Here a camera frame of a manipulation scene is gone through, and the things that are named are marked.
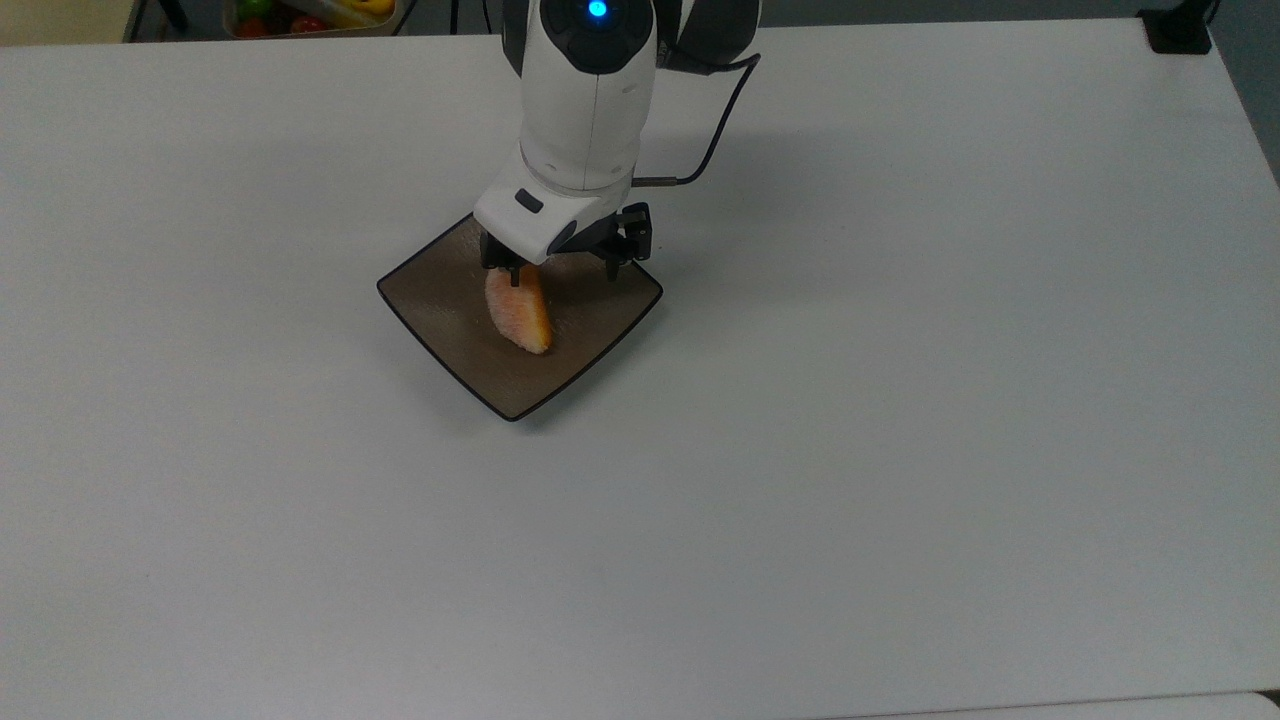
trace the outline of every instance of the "fruit slice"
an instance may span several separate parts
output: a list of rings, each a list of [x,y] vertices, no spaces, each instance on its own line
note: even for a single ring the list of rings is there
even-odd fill
[[[520,287],[511,287],[509,272],[489,270],[484,279],[484,300],[502,337],[534,355],[552,346],[552,322],[547,316],[538,265],[520,268]]]

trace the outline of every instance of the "brown plate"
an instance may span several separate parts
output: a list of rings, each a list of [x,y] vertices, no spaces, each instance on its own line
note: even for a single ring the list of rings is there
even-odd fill
[[[378,291],[471,395],[503,419],[518,420],[604,357],[658,304],[662,286],[635,263],[611,283],[593,255],[553,255],[541,266],[552,347],[532,355],[498,334],[489,319],[483,233],[471,215],[462,218],[378,281]]]

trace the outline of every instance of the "table surface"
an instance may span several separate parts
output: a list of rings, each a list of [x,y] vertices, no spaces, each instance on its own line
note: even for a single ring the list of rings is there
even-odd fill
[[[1280,685],[1280,192],[1133,20],[762,31],[520,424],[374,283],[494,37],[0,50],[0,714],[796,719]],[[735,78],[663,74],[643,174]]]

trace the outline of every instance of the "black object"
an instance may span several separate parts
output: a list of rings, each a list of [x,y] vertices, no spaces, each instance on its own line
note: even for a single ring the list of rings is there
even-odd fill
[[[1184,0],[1171,10],[1138,10],[1151,49],[1161,55],[1207,55],[1213,41],[1208,37],[1204,13],[1213,3]]]
[[[535,215],[543,211],[543,201],[534,197],[534,193],[529,192],[525,188],[520,188],[516,191],[516,202],[520,202],[520,205],[524,206],[525,210],[529,210]]]
[[[511,287],[520,287],[520,268],[524,265],[524,258],[488,232],[480,238],[480,266],[486,270],[494,268],[507,270],[511,273]]]
[[[751,45],[760,0],[695,0],[682,27],[681,4],[681,0],[654,0],[659,68],[712,74]]]
[[[636,260],[648,260],[653,252],[653,220],[649,204],[627,205],[618,214],[591,223],[582,232],[568,238],[556,254],[590,252],[604,260],[604,277],[618,279],[618,269]]]
[[[590,74],[625,68],[653,31],[649,0],[543,0],[540,15],[552,45]]]
[[[187,13],[178,4],[178,0],[159,0],[160,9],[164,10],[164,17],[169,20],[178,32],[187,32],[191,27],[191,22],[187,20]]]
[[[517,76],[524,72],[525,65],[529,1],[502,3],[502,51]],[[550,4],[543,5],[544,13],[552,9],[548,8]],[[580,14],[588,5],[582,0],[576,3],[571,0],[568,4],[576,5]],[[728,63],[751,44],[760,17],[760,0],[694,0],[684,31],[680,27],[680,12],[681,0],[654,0],[652,12],[645,13],[653,17],[652,22],[657,26],[657,67],[684,73],[710,74],[723,72]],[[557,27],[567,28],[572,14],[570,10],[563,14],[556,10],[553,17]],[[635,23],[639,17],[628,14],[623,18],[625,22],[628,19]],[[639,26],[634,26],[630,32],[648,37],[646,31]]]

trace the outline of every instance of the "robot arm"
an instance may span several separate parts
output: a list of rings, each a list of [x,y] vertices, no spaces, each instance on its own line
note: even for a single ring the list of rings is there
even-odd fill
[[[507,0],[503,47],[521,73],[524,123],[475,206],[489,236],[484,264],[540,264],[614,236],[657,68],[714,72],[750,44],[759,8],[759,0]]]

